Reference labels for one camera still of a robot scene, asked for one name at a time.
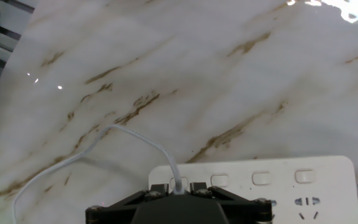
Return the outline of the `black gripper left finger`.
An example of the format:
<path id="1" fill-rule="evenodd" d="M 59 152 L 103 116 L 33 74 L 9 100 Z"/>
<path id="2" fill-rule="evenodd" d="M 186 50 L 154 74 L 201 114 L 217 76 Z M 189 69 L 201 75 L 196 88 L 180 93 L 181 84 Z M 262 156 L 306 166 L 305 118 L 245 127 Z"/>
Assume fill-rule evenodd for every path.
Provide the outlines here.
<path id="1" fill-rule="evenodd" d="M 145 202 L 168 196 L 168 184 L 152 185 L 108 207 L 93 205 L 85 210 L 86 224 L 131 223 L 137 209 Z"/>

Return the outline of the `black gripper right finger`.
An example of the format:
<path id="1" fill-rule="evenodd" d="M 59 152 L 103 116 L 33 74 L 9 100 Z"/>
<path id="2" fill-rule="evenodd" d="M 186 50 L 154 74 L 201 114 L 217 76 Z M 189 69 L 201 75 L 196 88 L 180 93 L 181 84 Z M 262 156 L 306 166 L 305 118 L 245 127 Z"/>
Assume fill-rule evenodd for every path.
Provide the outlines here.
<path id="1" fill-rule="evenodd" d="M 205 182 L 190 183 L 190 194 L 213 223 L 272 223 L 272 201 L 266 198 L 248 200 Z"/>

